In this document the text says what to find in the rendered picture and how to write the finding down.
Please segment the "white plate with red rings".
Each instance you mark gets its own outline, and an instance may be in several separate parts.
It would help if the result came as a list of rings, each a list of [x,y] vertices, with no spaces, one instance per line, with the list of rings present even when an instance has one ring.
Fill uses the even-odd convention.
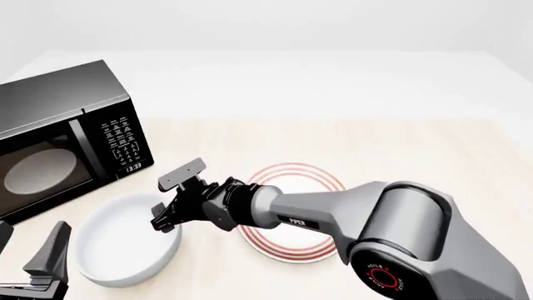
[[[249,183],[273,185],[284,193],[339,192],[344,184],[324,169],[302,162],[284,162],[253,174]],[[242,237],[261,254],[285,263],[313,263],[336,254],[326,234],[287,224],[274,229],[237,227]]]

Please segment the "white bowl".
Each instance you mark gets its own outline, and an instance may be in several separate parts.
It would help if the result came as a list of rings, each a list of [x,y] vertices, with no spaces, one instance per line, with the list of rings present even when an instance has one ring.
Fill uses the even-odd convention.
[[[102,287],[125,288],[158,274],[174,257],[182,228],[168,233],[153,229],[156,194],[126,194],[97,207],[82,222],[73,256],[79,272]]]

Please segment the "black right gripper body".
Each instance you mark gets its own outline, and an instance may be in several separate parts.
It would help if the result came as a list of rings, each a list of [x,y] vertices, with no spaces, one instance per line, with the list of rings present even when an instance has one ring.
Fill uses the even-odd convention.
[[[217,182],[207,184],[203,179],[188,179],[177,189],[168,208],[168,222],[171,225],[192,221],[206,221],[202,205],[210,194],[219,187]]]

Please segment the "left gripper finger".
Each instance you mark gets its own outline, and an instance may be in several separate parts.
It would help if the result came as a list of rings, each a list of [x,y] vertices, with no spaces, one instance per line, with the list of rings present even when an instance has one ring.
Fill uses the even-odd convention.
[[[46,241],[22,268],[31,278],[51,278],[68,282],[67,252],[72,228],[67,222],[57,222]]]
[[[7,246],[13,232],[14,228],[10,224],[0,221],[0,254]]]

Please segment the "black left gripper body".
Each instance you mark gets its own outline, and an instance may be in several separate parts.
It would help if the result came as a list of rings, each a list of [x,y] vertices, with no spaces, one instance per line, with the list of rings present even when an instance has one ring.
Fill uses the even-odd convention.
[[[68,285],[52,277],[37,277],[30,283],[0,283],[0,300],[63,300]]]

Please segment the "white round turntable plate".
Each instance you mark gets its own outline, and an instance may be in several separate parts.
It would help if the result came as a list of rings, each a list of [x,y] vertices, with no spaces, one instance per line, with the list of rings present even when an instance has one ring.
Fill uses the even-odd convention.
[[[29,195],[56,187],[72,174],[77,157],[67,149],[47,149],[25,157],[4,178],[4,187],[13,194]]]

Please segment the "black microwave oven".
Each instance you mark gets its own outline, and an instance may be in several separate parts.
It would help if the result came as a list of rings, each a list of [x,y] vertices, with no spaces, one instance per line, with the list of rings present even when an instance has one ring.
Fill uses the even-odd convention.
[[[73,152],[72,174],[45,192],[9,192],[7,172],[47,149]],[[24,222],[153,163],[131,97],[104,61],[0,84],[0,221]]]

